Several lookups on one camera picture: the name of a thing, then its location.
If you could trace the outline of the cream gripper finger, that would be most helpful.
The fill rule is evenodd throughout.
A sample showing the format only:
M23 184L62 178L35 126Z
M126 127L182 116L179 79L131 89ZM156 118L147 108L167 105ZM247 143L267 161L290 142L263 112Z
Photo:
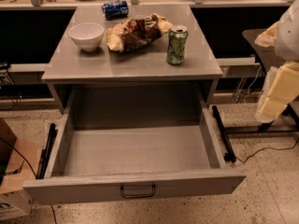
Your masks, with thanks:
M273 23L255 39L255 44L261 47L274 47L276 44L278 22Z
M261 123L275 120L299 95L299 62L271 66L267 72L255 118Z

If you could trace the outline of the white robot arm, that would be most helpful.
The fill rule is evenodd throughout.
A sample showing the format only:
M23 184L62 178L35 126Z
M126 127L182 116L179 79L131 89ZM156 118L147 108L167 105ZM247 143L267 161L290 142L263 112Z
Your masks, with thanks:
M273 47L285 63L270 67L255 118L261 123L275 120L299 96L299 0L295 0L279 21L257 36L254 43Z

